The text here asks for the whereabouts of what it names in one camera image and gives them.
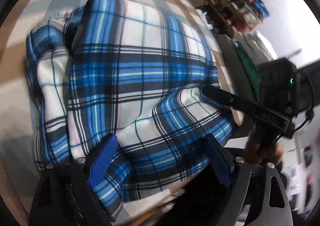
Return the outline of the person's hand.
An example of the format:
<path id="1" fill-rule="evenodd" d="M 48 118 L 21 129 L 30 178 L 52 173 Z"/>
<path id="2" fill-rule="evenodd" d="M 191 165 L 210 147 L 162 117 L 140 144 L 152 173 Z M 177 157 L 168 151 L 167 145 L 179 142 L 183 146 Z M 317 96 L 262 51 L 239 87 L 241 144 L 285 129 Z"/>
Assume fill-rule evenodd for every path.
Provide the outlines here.
<path id="1" fill-rule="evenodd" d="M 257 133 L 252 129 L 243 152 L 244 160 L 249 164 L 260 164 L 262 161 L 278 165 L 284 155 L 284 147 L 277 142 L 269 148 L 263 149 Z"/>

